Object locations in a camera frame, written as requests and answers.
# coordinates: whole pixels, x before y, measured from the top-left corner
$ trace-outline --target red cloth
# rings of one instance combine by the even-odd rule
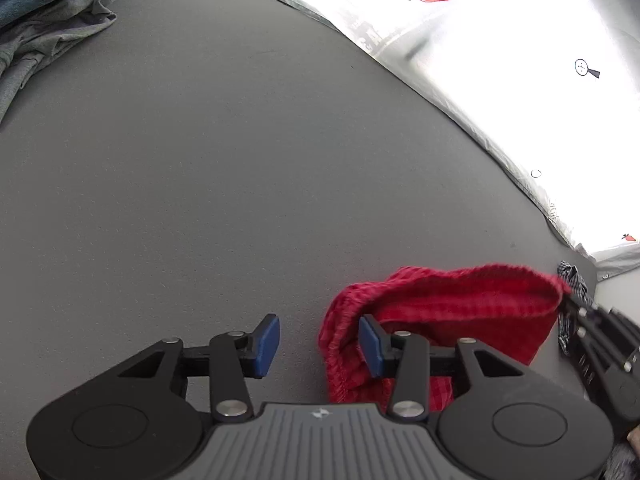
[[[445,272],[402,267],[384,282],[345,288],[318,336],[330,402],[378,402],[393,380],[371,377],[358,346],[358,320],[373,314],[386,332],[409,330],[438,346],[473,337],[528,365],[556,320],[568,285],[527,267],[491,264]],[[449,378],[431,378],[431,410],[452,401]]]

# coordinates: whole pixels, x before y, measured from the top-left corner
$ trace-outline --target clothing pile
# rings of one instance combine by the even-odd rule
[[[113,1],[0,0],[0,122],[33,74],[115,21]]]

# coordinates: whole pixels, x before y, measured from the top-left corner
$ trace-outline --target logo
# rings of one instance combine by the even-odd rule
[[[325,408],[318,408],[317,410],[313,410],[311,412],[311,415],[313,415],[315,418],[322,419],[327,418],[329,415],[331,415],[331,412],[329,410],[326,410]]]
[[[580,75],[591,74],[595,78],[600,79],[600,72],[598,70],[594,70],[593,68],[589,68],[587,62],[582,58],[578,58],[574,63],[575,71]]]

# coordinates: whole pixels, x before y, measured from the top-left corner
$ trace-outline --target plaid fabric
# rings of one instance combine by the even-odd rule
[[[562,260],[558,264],[558,276],[571,287],[572,292],[586,305],[594,306],[593,298],[589,295],[587,284],[584,282],[578,267]],[[558,312],[558,344],[562,353],[569,357],[569,336],[575,332],[574,322],[565,312]]]
[[[350,285],[329,307],[318,337],[330,402],[378,402],[386,409],[393,381],[370,376],[358,346],[363,314],[373,314],[387,332],[409,330],[438,346],[473,337],[528,365],[568,291],[557,276],[501,264],[449,272],[402,267],[384,282]],[[430,410],[452,398],[449,378],[431,378]]]

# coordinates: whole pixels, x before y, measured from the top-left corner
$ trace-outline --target gray table surface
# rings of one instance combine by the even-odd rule
[[[41,406],[167,335],[277,312],[255,401],[323,402],[316,335],[349,283],[565,258],[593,286],[480,147],[334,30],[275,0],[113,9],[0,126],[0,478],[36,478]],[[535,367],[578,392],[556,347]]]

